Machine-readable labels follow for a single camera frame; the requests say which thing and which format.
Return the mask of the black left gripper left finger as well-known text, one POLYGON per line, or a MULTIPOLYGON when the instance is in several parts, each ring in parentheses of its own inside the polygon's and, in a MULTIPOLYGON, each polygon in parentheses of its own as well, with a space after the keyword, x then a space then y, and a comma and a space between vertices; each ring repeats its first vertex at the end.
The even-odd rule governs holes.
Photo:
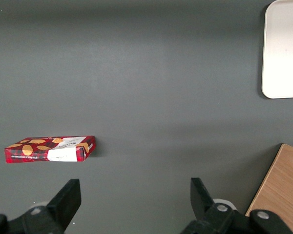
POLYGON ((79 179, 69 180, 46 204, 13 220, 0 214, 0 234, 63 234, 81 205, 79 179))

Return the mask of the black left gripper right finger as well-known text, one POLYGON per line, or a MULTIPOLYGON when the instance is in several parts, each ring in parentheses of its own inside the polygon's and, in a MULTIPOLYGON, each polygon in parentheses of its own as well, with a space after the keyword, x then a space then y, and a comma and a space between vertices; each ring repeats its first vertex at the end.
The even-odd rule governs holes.
POLYGON ((200 178, 190 181, 190 202, 196 219, 183 234, 292 234, 277 214, 253 210, 249 216, 223 202, 214 202, 200 178))

